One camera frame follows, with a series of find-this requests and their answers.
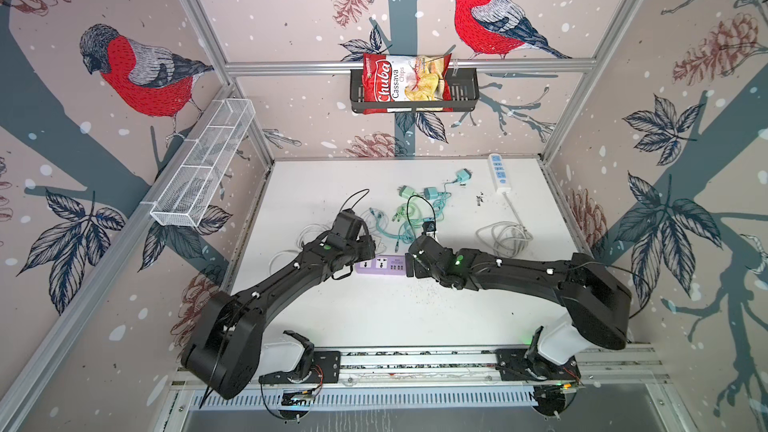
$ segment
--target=white table surface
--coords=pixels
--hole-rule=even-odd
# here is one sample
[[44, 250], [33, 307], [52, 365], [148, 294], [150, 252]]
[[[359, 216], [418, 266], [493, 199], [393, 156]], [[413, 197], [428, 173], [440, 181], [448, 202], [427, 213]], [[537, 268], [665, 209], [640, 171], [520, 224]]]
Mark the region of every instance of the white table surface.
[[[512, 202], [534, 237], [518, 258], [569, 259], [576, 247], [538, 163], [532, 158], [510, 158], [504, 160], [504, 166], [512, 180]], [[476, 239], [475, 230], [498, 221], [514, 221], [514, 216], [504, 197], [494, 191], [487, 160], [278, 162], [233, 291], [264, 280], [276, 252], [296, 248], [296, 238], [305, 226], [331, 224], [353, 192], [371, 189], [355, 208], [358, 215], [374, 207], [391, 217], [404, 203], [398, 196], [401, 186], [418, 192], [430, 186], [442, 190], [441, 184], [453, 180], [462, 168], [470, 170], [472, 178], [466, 187], [448, 186], [453, 196], [445, 220], [438, 222], [437, 239], [454, 251], [479, 248], [492, 253]], [[483, 198], [480, 206], [477, 196]], [[411, 201], [414, 203], [427, 212], [424, 201]], [[391, 224], [388, 231], [397, 234], [396, 226]], [[384, 243], [388, 247], [384, 253], [395, 254], [395, 241]], [[401, 243], [398, 254], [407, 247]], [[273, 270], [280, 270], [292, 258], [279, 256]], [[454, 291], [430, 278], [353, 273], [302, 294], [268, 330], [293, 329], [318, 347], [522, 344], [537, 327], [564, 312], [559, 305], [525, 294]]]

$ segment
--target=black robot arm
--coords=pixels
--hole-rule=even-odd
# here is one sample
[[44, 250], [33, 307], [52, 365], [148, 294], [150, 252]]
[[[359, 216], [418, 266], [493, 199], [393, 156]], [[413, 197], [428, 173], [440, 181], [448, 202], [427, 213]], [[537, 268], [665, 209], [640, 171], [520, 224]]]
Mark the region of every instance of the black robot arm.
[[[358, 238], [361, 228], [365, 234]], [[234, 296], [212, 296], [181, 354], [181, 364], [221, 397], [235, 397], [256, 372], [269, 322], [334, 272], [373, 259], [375, 250], [366, 223], [351, 209], [339, 212], [331, 230], [306, 244], [278, 272]]]
[[568, 310], [583, 338], [602, 348], [621, 350], [627, 344], [632, 294], [604, 265], [592, 261], [579, 253], [569, 261], [556, 262], [501, 258], [474, 248], [454, 254], [421, 235], [406, 254], [406, 273], [434, 278], [450, 288], [496, 288], [545, 298]]

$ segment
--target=shelf basket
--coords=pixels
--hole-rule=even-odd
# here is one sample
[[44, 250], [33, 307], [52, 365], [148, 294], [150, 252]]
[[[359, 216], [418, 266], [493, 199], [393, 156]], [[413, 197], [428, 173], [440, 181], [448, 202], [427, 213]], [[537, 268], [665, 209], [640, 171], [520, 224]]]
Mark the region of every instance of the shelf basket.
[[254, 119], [254, 104], [225, 99], [195, 139], [150, 214], [161, 226], [197, 227]]
[[414, 102], [365, 102], [362, 88], [362, 70], [350, 71], [350, 101], [354, 113], [365, 113], [369, 109], [410, 109], [399, 112], [421, 112], [417, 109], [428, 109], [432, 112], [471, 112], [480, 98], [477, 69], [451, 68], [446, 71], [446, 83], [451, 91], [452, 100], [420, 100]]

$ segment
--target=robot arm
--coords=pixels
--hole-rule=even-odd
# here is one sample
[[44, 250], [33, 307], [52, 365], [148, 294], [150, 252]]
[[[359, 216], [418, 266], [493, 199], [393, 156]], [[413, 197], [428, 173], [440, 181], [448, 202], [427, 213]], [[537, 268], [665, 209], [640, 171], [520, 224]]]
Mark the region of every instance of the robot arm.
[[621, 350], [627, 343], [632, 294], [586, 254], [575, 253], [570, 261], [556, 262], [501, 258], [474, 248], [454, 254], [425, 234], [408, 249], [406, 273], [434, 278], [444, 287], [496, 288], [564, 306], [568, 314], [537, 331], [532, 344], [532, 352], [552, 364], [564, 364], [590, 344]]
[[[361, 228], [365, 234], [358, 238]], [[264, 328], [306, 290], [328, 280], [345, 266], [373, 259], [375, 250], [365, 221], [351, 209], [339, 212], [331, 230], [306, 244], [278, 272], [234, 296], [224, 292], [212, 296], [181, 354], [181, 364], [221, 397], [231, 399], [248, 385], [257, 370], [261, 375], [285, 367], [286, 361], [278, 360], [274, 366], [277, 369], [264, 370], [259, 367], [260, 356], [273, 358], [280, 355], [280, 350], [293, 350], [288, 361], [295, 362], [299, 351], [296, 342], [302, 344], [303, 355], [313, 348], [312, 343], [287, 331], [284, 335], [289, 338], [262, 344]], [[301, 370], [297, 373], [303, 378], [309, 373], [311, 362], [299, 361], [299, 366]]]

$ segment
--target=white wire basket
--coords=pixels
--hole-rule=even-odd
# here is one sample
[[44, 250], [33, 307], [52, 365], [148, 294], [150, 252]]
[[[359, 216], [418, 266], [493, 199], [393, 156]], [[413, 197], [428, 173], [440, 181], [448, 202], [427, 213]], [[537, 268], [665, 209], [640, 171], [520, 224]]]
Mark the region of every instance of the white wire basket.
[[195, 139], [150, 214], [161, 226], [197, 227], [254, 119], [247, 99], [225, 99]]

